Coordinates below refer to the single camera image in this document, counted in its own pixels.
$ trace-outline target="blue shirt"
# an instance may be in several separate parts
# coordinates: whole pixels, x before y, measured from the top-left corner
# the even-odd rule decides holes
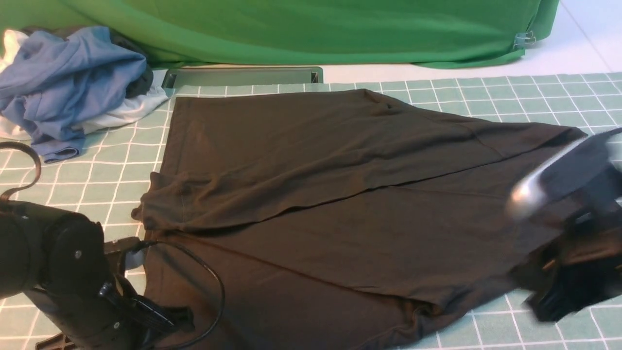
[[[0,73],[0,114],[28,132],[46,163],[72,158],[85,141],[72,127],[120,106],[146,67],[143,55],[112,44],[107,27],[66,40],[37,31]]]

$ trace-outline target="green backdrop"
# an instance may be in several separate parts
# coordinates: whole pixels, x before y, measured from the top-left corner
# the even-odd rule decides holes
[[[505,64],[550,34],[559,0],[0,0],[0,27],[103,25],[156,67]]]

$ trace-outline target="green grid mat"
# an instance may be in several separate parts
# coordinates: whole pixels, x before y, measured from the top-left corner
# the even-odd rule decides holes
[[[267,93],[367,88],[413,105],[491,121],[533,121],[577,126],[598,133],[622,126],[622,73],[422,80],[358,84],[182,87],[176,96],[228,97]],[[158,171],[174,98],[134,125],[87,137],[83,155],[44,166],[38,185],[14,199],[76,210],[100,221],[106,240],[144,236],[130,218]],[[616,162],[622,141],[614,141]],[[32,161],[17,151],[0,152],[0,190],[33,178]],[[144,270],[128,273],[139,293]],[[402,350],[621,350],[622,298],[596,305],[556,325],[535,324],[522,304],[526,294],[510,293],[468,313],[453,326]],[[23,295],[0,302],[0,350],[33,349],[58,329]]]

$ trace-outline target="black cable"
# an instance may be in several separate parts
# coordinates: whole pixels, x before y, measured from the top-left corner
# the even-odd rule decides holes
[[[198,257],[196,254],[194,254],[191,250],[189,250],[188,248],[184,247],[181,244],[177,244],[177,243],[173,243],[173,242],[163,242],[161,240],[145,240],[145,241],[141,242],[141,245],[142,245],[141,248],[148,248],[148,247],[151,247],[151,246],[154,246],[154,245],[157,245],[157,244],[169,245],[169,246],[171,246],[173,248],[176,248],[177,250],[181,251],[182,253],[188,255],[190,258],[192,258],[192,260],[196,261],[205,270],[209,271],[211,273],[211,275],[214,276],[214,278],[216,279],[216,281],[218,282],[218,285],[220,287],[220,306],[218,308],[218,314],[216,315],[216,319],[214,320],[214,322],[212,322],[211,326],[209,328],[207,328],[206,331],[204,331],[201,335],[197,336],[193,340],[189,340],[189,341],[187,341],[185,343],[181,343],[181,344],[177,344],[177,345],[173,345],[173,346],[166,346],[166,347],[163,347],[163,348],[155,348],[154,350],[180,350],[180,349],[189,348],[190,346],[193,346],[194,344],[202,341],[208,335],[210,335],[210,333],[216,328],[216,325],[218,324],[218,322],[222,318],[223,313],[225,311],[225,285],[223,284],[223,281],[220,279],[220,276],[218,276],[216,271],[214,271],[214,269],[212,269],[206,262],[204,262],[200,257]]]

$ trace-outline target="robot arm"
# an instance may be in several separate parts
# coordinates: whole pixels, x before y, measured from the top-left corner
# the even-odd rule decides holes
[[[610,162],[609,139],[618,128],[568,145],[513,189],[508,214],[528,220],[546,204],[572,198],[580,209],[563,233],[510,273],[532,292],[528,306],[540,322],[622,294],[622,173]]]
[[[41,163],[24,144],[3,142],[3,148],[27,153],[36,165],[31,184],[0,196],[0,247],[9,247],[0,254],[0,299],[24,293],[61,330],[37,349],[146,350],[172,333],[194,330],[188,308],[164,308],[138,295],[124,273],[142,265],[143,251],[157,243],[182,250],[221,282],[206,263],[171,243],[136,237],[104,242],[100,223],[82,214],[10,200],[39,180]],[[221,313],[197,339],[170,349],[204,338]]]

